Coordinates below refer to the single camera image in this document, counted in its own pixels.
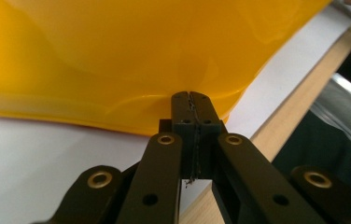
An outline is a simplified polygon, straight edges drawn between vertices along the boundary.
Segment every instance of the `screw hole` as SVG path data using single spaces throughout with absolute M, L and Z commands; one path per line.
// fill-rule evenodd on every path
M 162 145 L 170 145 L 174 143 L 175 139 L 171 135 L 163 135 L 158 138 L 158 142 Z
M 107 186 L 112 180 L 109 172 L 98 171 L 92 174 L 88 179 L 88 186 L 92 189 L 100 189 Z
M 274 202 L 283 206 L 289 205 L 289 200 L 286 196 L 282 194 L 275 194 L 273 196 Z
M 317 172 L 306 172 L 303 175 L 304 179 L 313 186 L 321 189 L 330 189 L 332 187 L 332 182 L 330 180 Z
M 243 142 L 243 140 L 242 140 L 240 137 L 238 137 L 238 136 L 233 136 L 233 135 L 227 136 L 227 137 L 225 138 L 225 141 L 226 141 L 227 143 L 229 143 L 229 144 L 231 144 L 231 145 L 235 145 L 235 146 L 240 145 L 240 144 L 242 144 L 242 142 Z
M 154 205 L 158 202 L 158 196 L 156 194 L 147 194 L 143 198 L 143 204 L 146 206 Z

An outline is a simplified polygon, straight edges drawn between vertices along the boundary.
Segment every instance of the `yellow plastic sheet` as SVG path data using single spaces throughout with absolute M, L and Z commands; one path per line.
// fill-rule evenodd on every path
M 153 134 L 179 91 L 222 119 L 329 0 L 0 0 L 0 116 Z

